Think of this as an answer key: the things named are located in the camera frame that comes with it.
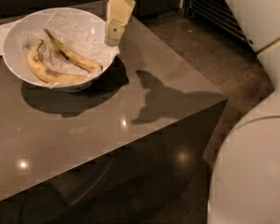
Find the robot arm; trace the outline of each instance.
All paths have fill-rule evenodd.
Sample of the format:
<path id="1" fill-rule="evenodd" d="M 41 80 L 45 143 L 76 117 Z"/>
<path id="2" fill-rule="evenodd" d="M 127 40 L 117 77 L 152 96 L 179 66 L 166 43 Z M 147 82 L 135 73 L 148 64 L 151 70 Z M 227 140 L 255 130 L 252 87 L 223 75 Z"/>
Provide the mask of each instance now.
<path id="1" fill-rule="evenodd" d="M 132 15 L 134 0 L 109 0 L 105 27 L 105 43 L 117 46 Z"/>

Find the gray table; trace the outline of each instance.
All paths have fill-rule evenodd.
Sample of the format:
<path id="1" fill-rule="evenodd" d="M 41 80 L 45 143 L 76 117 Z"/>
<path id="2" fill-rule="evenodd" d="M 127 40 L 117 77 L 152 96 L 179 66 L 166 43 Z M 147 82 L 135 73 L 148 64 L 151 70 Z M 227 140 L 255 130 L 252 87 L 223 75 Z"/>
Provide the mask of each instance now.
<path id="1" fill-rule="evenodd" d="M 103 2 L 79 7 L 105 14 Z M 202 155 L 226 96 L 135 18 L 119 48 L 109 71 L 77 93 L 22 82 L 0 58 L 0 201 L 140 141 L 158 143 L 155 160 L 172 152 L 165 144 Z"/>

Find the dark floor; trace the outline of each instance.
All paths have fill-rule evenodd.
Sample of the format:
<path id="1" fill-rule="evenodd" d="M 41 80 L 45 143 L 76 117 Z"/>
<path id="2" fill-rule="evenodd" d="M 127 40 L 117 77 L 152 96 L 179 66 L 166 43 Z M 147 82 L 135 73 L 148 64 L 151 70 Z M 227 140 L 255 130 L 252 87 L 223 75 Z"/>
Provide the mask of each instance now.
<path id="1" fill-rule="evenodd" d="M 154 203 L 152 206 L 157 208 L 150 209 L 144 215 L 141 210 L 148 203 L 142 202 L 141 198 L 134 198 L 130 191 L 130 188 L 138 189 L 139 196 L 151 195 L 149 189 L 141 188 L 145 187 L 146 183 L 139 185 L 139 182 L 146 181 L 139 180 L 133 182 L 130 188 L 119 186 L 109 192 L 108 196 L 94 198 L 68 210 L 65 215 L 50 223 L 206 223 L 209 181 L 224 137 L 244 114 L 273 91 L 271 82 L 250 48 L 211 23 L 201 18 L 193 21 L 170 13 L 145 20 L 144 24 L 229 97 L 203 159 L 193 178 L 177 198 L 166 205 Z M 162 175 L 161 169 L 157 168 L 153 172 L 155 173 L 152 173 L 151 180 L 154 180 L 154 174 Z M 167 193 L 160 192 L 160 199 L 174 189 L 167 187 L 166 191 Z M 18 205 L 17 209 L 12 207 L 12 204 L 5 203 L 5 207 L 0 209 L 1 216 L 7 210 L 8 215 L 0 217 L 0 223 L 42 223 L 41 220 L 58 216 L 66 209 L 65 204 L 57 200 L 58 194 L 51 187 L 42 187 L 31 193 L 19 196 L 13 201 L 21 203 L 25 200 L 29 203 L 26 207 Z M 37 197 L 42 197 L 43 202 L 36 203 Z M 39 211 L 34 213 L 27 206 L 38 208 Z M 129 217 L 120 216 L 127 212 Z M 19 217 L 18 213 L 26 214 L 25 219 Z"/>

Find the banana peel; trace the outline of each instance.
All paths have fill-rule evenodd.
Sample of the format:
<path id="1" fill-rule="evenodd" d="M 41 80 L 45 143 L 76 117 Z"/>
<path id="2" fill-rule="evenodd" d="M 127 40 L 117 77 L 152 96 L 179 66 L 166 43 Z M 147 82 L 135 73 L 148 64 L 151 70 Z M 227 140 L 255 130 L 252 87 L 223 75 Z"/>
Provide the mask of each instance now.
<path id="1" fill-rule="evenodd" d="M 64 56 L 64 58 L 66 60 L 68 60 L 70 63 L 72 63 L 88 72 L 93 71 L 97 67 L 100 67 L 101 70 L 103 69 L 103 67 L 98 62 L 87 59 L 87 58 L 77 54 L 70 48 L 68 48 L 60 40 L 55 38 L 47 28 L 44 28 L 44 31 L 48 35 L 50 42 L 51 42 L 52 46 L 54 47 L 55 51 L 57 53 L 61 54 L 62 56 Z"/>
<path id="2" fill-rule="evenodd" d="M 42 62 L 38 50 L 43 45 L 44 40 L 39 39 L 35 47 L 31 48 L 27 55 L 27 62 L 32 72 L 42 81 L 47 83 L 78 83 L 86 79 L 82 75 L 68 75 L 48 69 Z"/>

